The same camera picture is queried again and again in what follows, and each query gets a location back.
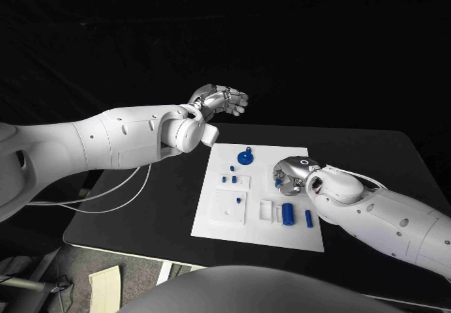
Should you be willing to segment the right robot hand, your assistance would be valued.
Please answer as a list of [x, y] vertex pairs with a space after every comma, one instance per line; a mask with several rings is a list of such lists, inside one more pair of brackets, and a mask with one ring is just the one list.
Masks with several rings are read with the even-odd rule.
[[320, 169], [320, 164], [307, 156], [290, 156], [274, 166], [274, 185], [284, 196], [297, 196], [307, 185], [310, 174]]

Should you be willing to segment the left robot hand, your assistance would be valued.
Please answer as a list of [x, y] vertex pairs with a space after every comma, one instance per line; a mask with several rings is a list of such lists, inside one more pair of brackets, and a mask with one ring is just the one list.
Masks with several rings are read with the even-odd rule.
[[248, 95], [235, 88], [207, 84], [194, 92], [188, 103], [201, 111], [209, 122], [218, 113], [241, 116], [248, 106]]

